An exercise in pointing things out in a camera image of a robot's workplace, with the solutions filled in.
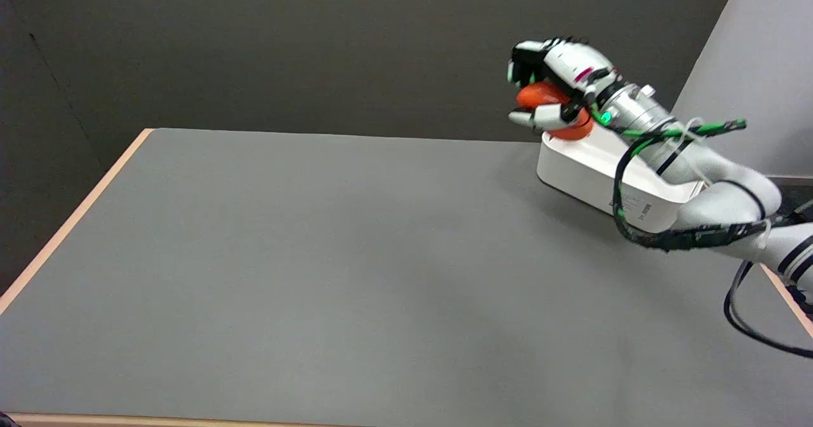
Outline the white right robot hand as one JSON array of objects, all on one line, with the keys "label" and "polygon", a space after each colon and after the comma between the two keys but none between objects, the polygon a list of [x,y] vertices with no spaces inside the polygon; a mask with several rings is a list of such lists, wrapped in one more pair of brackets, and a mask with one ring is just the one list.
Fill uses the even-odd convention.
[{"label": "white right robot hand", "polygon": [[549,82],[563,92],[563,103],[532,104],[528,109],[516,108],[508,114],[508,120],[514,124],[550,132],[574,126],[581,111],[586,111],[598,124],[609,126],[612,117],[600,111],[598,96],[621,82],[622,77],[618,68],[586,40],[555,37],[523,40],[514,45],[506,79],[520,89]]}]

